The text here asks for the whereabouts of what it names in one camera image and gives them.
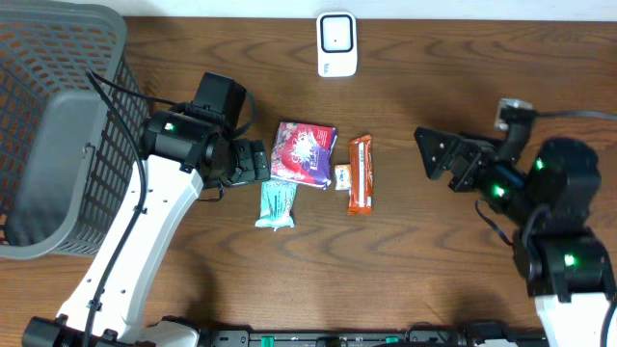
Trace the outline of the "red purple snack bag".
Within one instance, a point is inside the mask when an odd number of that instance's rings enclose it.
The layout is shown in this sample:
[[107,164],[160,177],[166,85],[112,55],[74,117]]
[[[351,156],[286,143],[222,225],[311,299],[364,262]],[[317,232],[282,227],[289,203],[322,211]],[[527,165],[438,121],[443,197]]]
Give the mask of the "red purple snack bag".
[[271,177],[326,190],[332,183],[334,127],[281,122],[271,155]]

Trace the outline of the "teal snack packet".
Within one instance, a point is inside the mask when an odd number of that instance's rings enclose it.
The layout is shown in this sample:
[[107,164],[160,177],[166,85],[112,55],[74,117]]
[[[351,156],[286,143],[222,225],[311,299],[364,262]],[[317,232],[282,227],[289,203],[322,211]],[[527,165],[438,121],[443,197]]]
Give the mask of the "teal snack packet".
[[297,192],[297,183],[270,179],[261,184],[260,215],[256,227],[295,227],[291,215]]

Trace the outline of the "small orange snack packet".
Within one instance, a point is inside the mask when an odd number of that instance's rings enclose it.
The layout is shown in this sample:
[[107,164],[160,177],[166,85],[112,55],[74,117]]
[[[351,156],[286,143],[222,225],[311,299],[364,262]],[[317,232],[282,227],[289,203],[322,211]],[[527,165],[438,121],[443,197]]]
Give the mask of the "small orange snack packet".
[[348,191],[352,187],[352,173],[350,164],[338,164],[335,166],[335,189]]

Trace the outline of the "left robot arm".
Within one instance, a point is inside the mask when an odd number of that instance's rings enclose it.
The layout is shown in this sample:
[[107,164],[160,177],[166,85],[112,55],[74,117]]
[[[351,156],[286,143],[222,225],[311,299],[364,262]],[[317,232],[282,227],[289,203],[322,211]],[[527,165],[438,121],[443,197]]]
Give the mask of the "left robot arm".
[[55,319],[34,317],[24,346],[197,346],[200,328],[165,317],[144,327],[152,282],[174,233],[202,190],[270,177],[261,140],[248,140],[224,115],[159,111],[144,122],[142,158],[86,276]]

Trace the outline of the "orange brown wafer bar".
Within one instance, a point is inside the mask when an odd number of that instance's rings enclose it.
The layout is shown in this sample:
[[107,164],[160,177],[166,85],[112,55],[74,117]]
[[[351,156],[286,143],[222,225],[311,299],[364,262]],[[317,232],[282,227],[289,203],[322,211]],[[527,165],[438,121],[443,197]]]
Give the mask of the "orange brown wafer bar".
[[364,135],[349,143],[352,186],[349,215],[370,215],[373,206],[372,136]]

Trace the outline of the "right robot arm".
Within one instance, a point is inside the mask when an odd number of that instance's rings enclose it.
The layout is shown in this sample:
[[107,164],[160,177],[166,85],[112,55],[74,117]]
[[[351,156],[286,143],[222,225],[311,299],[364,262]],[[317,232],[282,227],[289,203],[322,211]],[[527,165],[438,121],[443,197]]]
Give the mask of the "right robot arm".
[[474,192],[517,231],[512,249],[551,346],[616,343],[616,280],[604,244],[586,224],[602,179],[598,156],[568,138],[543,143],[528,173],[516,164],[531,134],[511,125],[502,140],[420,127],[427,176],[450,172],[456,193]]

